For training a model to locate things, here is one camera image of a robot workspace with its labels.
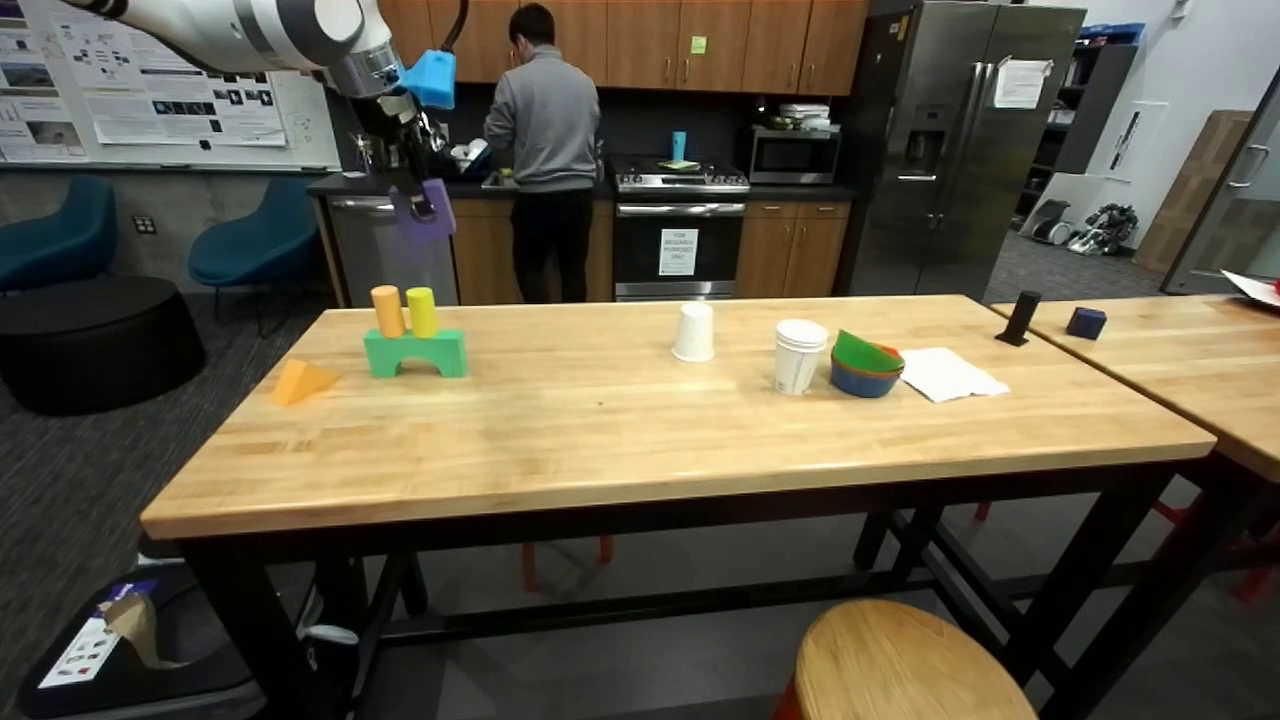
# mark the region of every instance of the green block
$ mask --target green block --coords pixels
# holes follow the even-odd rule
[[[362,335],[362,357],[373,375],[399,375],[404,362],[432,366],[438,375],[466,375],[466,349],[461,329],[438,329],[436,335]]]

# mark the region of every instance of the yellow block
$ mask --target yellow block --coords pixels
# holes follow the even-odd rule
[[[373,296],[375,329],[382,335],[404,335],[399,290],[395,286],[375,286],[369,296]]]
[[[436,335],[436,291],[409,290],[404,296],[409,296],[413,335]]]
[[[338,372],[314,367],[309,362],[284,362],[273,401],[274,406],[301,406],[325,390],[343,379]]]

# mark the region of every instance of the microwave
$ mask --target microwave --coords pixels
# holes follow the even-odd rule
[[[763,127],[750,126],[750,185],[835,185],[838,127]]]

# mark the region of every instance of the butcher block tabletop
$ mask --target butcher block tabletop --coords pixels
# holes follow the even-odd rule
[[[1099,342],[1067,335],[1109,311]],[[1051,301],[1031,329],[1220,435],[1220,453],[1280,484],[1280,311],[1230,296]]]
[[[672,362],[677,306],[438,307],[466,375],[369,375],[369,307],[325,311],[284,362],[338,379],[274,406],[284,362],[144,507],[157,539],[466,520],[537,507],[821,494],[1045,469],[1201,462],[1211,433],[1055,345],[1001,345],[962,296],[715,301],[715,362]],[[1008,395],[771,390],[775,321],[953,349]]]

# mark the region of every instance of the whiteboard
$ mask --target whiteboard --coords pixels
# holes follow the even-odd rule
[[[326,92],[210,77],[65,0],[0,0],[0,170],[337,171]]]

